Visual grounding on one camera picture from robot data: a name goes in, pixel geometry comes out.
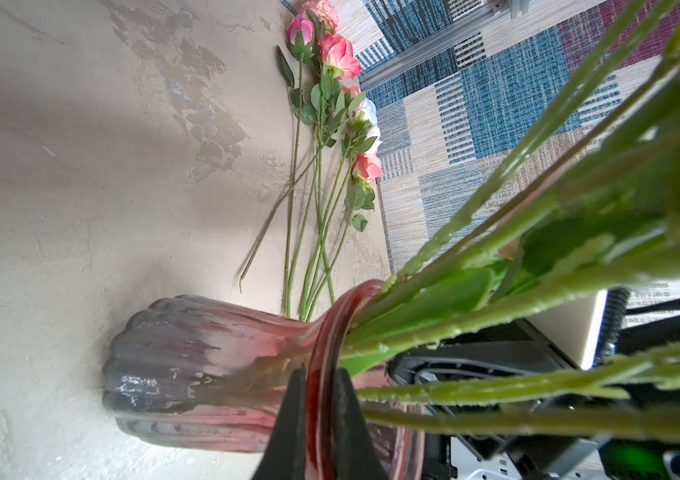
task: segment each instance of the white flower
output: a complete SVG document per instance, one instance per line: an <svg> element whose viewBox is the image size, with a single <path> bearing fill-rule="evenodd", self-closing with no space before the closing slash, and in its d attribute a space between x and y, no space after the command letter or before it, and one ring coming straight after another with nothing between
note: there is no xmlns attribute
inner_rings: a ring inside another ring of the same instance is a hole
<svg viewBox="0 0 680 480"><path fill-rule="evenodd" d="M377 155L377 150L380 148L380 144L383 143L383 140L380 140L380 127L372 125L372 127L367 132L367 138L372 137L377 137L377 139L374 140L374 143L372 144L371 148L367 150L366 153Z"/></svg>
<svg viewBox="0 0 680 480"><path fill-rule="evenodd" d="M358 107L358 114L361 120L369 120L373 125L377 125L377 107L369 98L365 98Z"/></svg>

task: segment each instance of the vase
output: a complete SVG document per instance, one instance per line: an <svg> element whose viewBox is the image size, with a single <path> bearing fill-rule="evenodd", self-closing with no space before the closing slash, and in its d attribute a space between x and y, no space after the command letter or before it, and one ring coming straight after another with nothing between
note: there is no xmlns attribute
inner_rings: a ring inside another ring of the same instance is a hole
<svg viewBox="0 0 680 480"><path fill-rule="evenodd" d="M104 405L122 431L154 445L263 452L288 379L305 365L306 478L334 478L333 367L351 318L381 285L355 287L311 323L201 296L157 300L113 340ZM354 378L356 388L392 384L384 365ZM389 478L420 478L424 434L368 429Z"/></svg>

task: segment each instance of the flower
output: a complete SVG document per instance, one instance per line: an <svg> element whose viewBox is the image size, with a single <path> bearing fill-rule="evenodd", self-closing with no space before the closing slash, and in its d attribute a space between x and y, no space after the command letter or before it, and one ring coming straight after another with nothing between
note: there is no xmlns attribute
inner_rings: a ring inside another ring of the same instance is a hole
<svg viewBox="0 0 680 480"><path fill-rule="evenodd" d="M313 22L304 14L296 16L289 25L289 28L287 28L287 37L289 37L290 44L295 44L298 32L302 32L303 43L313 42Z"/></svg>
<svg viewBox="0 0 680 480"><path fill-rule="evenodd" d="M357 87L356 85L343 85L342 86L342 91L343 93L351 92L351 97L357 97L358 95L361 95L361 89Z"/></svg>
<svg viewBox="0 0 680 480"><path fill-rule="evenodd" d="M372 138L372 137L377 137L377 139L374 140L374 143L369 148L369 150L365 151L364 153L369 154L369 155L374 155L376 157L377 156L377 150L380 148L380 144L383 143L383 140L380 140L380 128L376 125L372 125L372 127L367 132L367 138Z"/></svg>
<svg viewBox="0 0 680 480"><path fill-rule="evenodd" d="M377 107L369 98L365 98L358 106L358 114L361 120L369 120L373 125L377 125Z"/></svg>
<svg viewBox="0 0 680 480"><path fill-rule="evenodd" d="M302 11L311 10L319 19L331 28L332 33L340 29L340 17L337 15L337 10L333 7L329 0L307 0L302 5Z"/></svg>
<svg viewBox="0 0 680 480"><path fill-rule="evenodd" d="M366 152L356 160L355 174L373 184L375 178L383 176L383 163L376 155Z"/></svg>
<svg viewBox="0 0 680 480"><path fill-rule="evenodd" d="M361 64L353 57L353 44L339 34L326 35L318 41L321 47L321 60L325 66L336 70L343 78L355 78L361 73Z"/></svg>

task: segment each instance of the beige tabletop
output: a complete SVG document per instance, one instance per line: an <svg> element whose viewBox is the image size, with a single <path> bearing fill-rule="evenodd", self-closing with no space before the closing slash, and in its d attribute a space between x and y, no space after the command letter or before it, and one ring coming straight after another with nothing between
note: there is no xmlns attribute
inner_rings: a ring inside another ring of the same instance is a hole
<svg viewBox="0 0 680 480"><path fill-rule="evenodd" d="M0 478L251 474L120 432L100 368L163 296L277 311L285 211L235 278L287 179L288 21L277 0L0 0ZM335 285L387 273L378 209Z"/></svg>

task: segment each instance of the glass vase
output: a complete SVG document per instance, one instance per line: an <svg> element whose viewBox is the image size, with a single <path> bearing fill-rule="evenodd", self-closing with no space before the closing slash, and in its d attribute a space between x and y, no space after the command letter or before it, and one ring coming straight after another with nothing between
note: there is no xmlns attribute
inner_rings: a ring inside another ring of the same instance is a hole
<svg viewBox="0 0 680 480"><path fill-rule="evenodd" d="M355 287L311 323L200 296L157 300L111 344L104 405L125 433L154 445L263 452L289 376L306 365L306 478L334 478L331 367L351 318L381 285ZM390 384L384 366L354 378L356 387ZM424 435L368 427L389 478L419 479Z"/></svg>

